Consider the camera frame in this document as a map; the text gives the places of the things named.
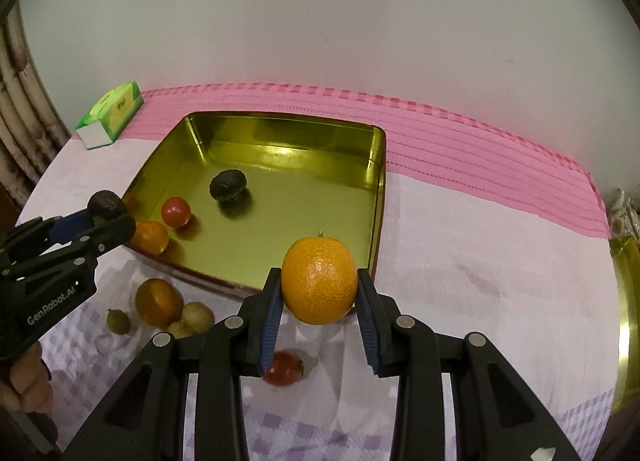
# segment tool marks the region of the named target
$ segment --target blue gripper pad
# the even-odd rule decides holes
[[[64,245],[77,237],[81,237],[94,227],[89,210],[84,209],[75,214],[58,219],[49,230],[49,242],[52,245]]]
[[[377,375],[380,372],[380,341],[378,339],[378,329],[373,320],[371,306],[365,293],[362,279],[358,275],[358,294],[356,295],[356,315],[362,336],[364,352],[367,356],[367,364]]]
[[[282,318],[282,308],[284,300],[282,299],[282,290],[280,288],[280,276],[276,282],[269,308],[264,319],[262,327],[262,337],[260,340],[260,361],[258,362],[258,372],[263,376],[273,359],[273,351],[276,348],[276,340],[278,338],[278,329],[280,327],[280,319]]]

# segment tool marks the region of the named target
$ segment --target pink cloth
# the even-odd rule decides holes
[[[604,203],[575,161],[471,118],[398,98],[318,87],[206,84],[143,92],[121,138],[159,141],[198,110],[295,112],[374,124],[387,170],[536,214],[588,237],[609,237]]]

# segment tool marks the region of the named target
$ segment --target tablecloth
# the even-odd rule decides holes
[[[582,459],[593,458],[618,365],[618,298],[604,205],[576,162],[484,123],[362,92],[277,84],[207,84],[143,93],[145,105],[111,146],[67,143],[20,220],[70,213],[99,189],[122,194],[159,141],[197,110],[266,110],[361,121],[387,137],[387,186],[376,274],[380,293],[436,332],[478,330],[503,352],[556,418]],[[101,258],[98,292],[43,339],[64,448],[154,330],[106,329],[110,307],[132,309],[135,288],[168,279],[134,252]],[[217,319],[239,301],[169,279]],[[397,383],[367,367],[353,317],[312,327],[283,317],[278,348],[306,365],[278,389],[243,379],[252,460],[386,460]],[[447,459],[455,459],[450,386]],[[195,380],[184,436],[193,457]]]

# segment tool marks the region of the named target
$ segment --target yellow-green fruit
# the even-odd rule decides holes
[[[202,302],[185,304],[182,308],[182,321],[196,334],[204,333],[215,324],[213,312]]]
[[[110,309],[107,315],[107,327],[116,335],[126,335],[131,330],[131,320],[124,311]]]
[[[185,324],[184,322],[174,322],[169,327],[167,327],[166,330],[169,331],[176,340],[193,335],[193,331],[189,329],[187,324]]]

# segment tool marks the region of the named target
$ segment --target purple checkered pattern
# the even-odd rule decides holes
[[[147,339],[118,337],[105,330],[91,302],[85,303],[42,339],[44,359],[52,373],[56,394],[54,420],[59,444],[66,447],[89,413],[122,374]],[[193,460],[194,380],[186,407],[184,459]],[[556,415],[556,421],[584,461],[591,461],[607,424],[614,390]],[[251,459],[284,461],[386,461],[391,436],[345,434],[300,423],[244,406],[247,445]],[[455,445],[447,445],[454,461]]]

